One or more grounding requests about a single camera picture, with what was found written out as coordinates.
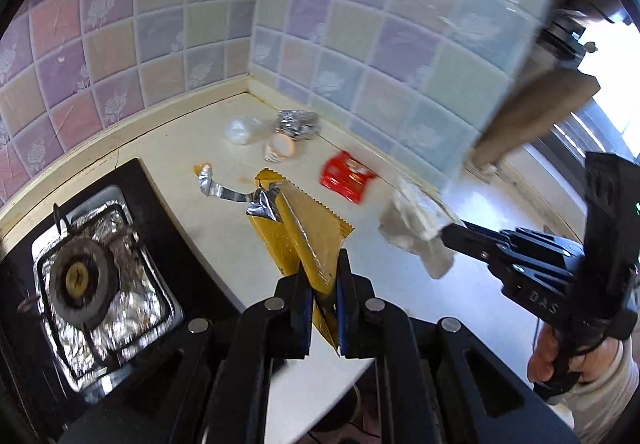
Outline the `white sleeve forearm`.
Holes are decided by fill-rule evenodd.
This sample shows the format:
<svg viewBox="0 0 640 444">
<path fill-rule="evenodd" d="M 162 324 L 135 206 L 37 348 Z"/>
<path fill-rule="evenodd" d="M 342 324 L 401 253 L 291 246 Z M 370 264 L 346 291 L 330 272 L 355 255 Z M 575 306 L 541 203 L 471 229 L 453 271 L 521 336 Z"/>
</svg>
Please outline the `white sleeve forearm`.
<svg viewBox="0 0 640 444">
<path fill-rule="evenodd" d="M 612 364 L 596 381 L 578 384 L 565 395 L 582 443 L 604 443 L 630 406 L 639 387 L 639 368 L 632 356 L 632 339 L 618 342 Z"/>
</svg>

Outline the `person's right hand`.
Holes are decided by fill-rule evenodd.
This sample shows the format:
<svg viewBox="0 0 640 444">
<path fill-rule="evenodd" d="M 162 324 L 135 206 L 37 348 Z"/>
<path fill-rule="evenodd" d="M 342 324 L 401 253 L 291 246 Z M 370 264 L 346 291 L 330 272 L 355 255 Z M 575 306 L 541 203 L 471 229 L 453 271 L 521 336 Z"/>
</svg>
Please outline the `person's right hand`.
<svg viewBox="0 0 640 444">
<path fill-rule="evenodd" d="M 615 360 L 620 342 L 608 338 L 597 349 L 574 356 L 568 368 L 578 372 L 580 382 L 593 382 L 602 377 Z M 527 365 L 527 378 L 530 382 L 546 382 L 551 379 L 554 368 L 552 363 L 559 353 L 559 342 L 554 338 L 553 330 L 544 325 L 538 336 L 537 345 Z"/>
</svg>

